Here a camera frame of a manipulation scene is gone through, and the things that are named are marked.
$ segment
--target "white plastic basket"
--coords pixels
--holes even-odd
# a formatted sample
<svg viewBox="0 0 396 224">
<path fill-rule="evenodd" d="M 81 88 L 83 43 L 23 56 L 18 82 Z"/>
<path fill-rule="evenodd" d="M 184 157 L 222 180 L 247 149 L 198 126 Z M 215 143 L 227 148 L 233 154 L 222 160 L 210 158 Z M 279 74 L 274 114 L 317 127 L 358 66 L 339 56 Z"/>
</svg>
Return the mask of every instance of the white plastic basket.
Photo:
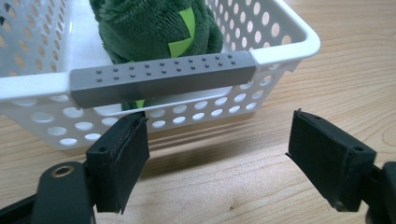
<svg viewBox="0 0 396 224">
<path fill-rule="evenodd" d="M 121 111 L 120 105 L 80 109 L 70 91 L 70 71 L 111 64 L 89 1 L 3 1 L 0 114 L 59 149 L 91 145 L 120 117 L 140 110 L 149 132 L 226 118 L 257 110 L 286 71 L 319 49 L 316 33 L 281 0 L 206 3 L 224 33 L 223 54 L 248 50 L 253 78 Z"/>
</svg>

